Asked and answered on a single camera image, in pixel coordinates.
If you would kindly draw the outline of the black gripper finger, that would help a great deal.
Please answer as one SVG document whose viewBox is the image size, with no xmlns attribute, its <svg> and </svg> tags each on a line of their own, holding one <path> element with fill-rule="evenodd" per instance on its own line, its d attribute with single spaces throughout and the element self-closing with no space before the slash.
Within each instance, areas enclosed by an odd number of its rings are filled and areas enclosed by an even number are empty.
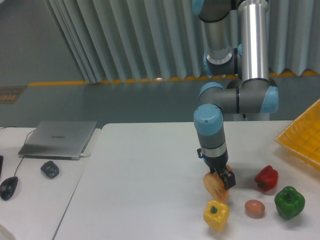
<svg viewBox="0 0 320 240">
<path fill-rule="evenodd" d="M 223 183 L 224 189 L 229 190 L 236 185 L 236 177 L 229 165 L 216 170 L 218 177 Z"/>
</svg>

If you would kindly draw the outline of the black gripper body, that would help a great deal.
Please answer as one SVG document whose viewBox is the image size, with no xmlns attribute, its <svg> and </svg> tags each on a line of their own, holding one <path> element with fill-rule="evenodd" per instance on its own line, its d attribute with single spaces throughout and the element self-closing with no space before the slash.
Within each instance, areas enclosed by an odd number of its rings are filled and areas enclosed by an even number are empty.
<svg viewBox="0 0 320 240">
<path fill-rule="evenodd" d="M 228 151 L 217 157 L 209 157 L 205 155 L 202 150 L 197 149 L 197 154 L 200 159 L 203 159 L 204 163 L 209 167 L 211 173 L 217 172 L 219 175 L 228 175 L 229 170 L 227 168 Z"/>
</svg>

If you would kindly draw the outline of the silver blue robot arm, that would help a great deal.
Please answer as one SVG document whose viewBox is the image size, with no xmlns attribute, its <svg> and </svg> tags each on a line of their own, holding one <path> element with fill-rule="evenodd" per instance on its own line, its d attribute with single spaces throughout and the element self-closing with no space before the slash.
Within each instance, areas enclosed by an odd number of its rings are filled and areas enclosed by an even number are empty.
<svg viewBox="0 0 320 240">
<path fill-rule="evenodd" d="M 210 44 L 203 55 L 208 75 L 236 74 L 239 80 L 223 88 L 209 82 L 198 96 L 193 114 L 203 159 L 211 173 L 217 174 L 226 190 L 236 184 L 227 168 L 228 150 L 224 131 L 225 114 L 269 114 L 279 107 L 277 85 L 269 78 L 266 0 L 194 0 L 192 12 L 209 29 Z M 240 17 L 241 43 L 231 47 L 224 33 L 223 20 L 230 11 Z"/>
</svg>

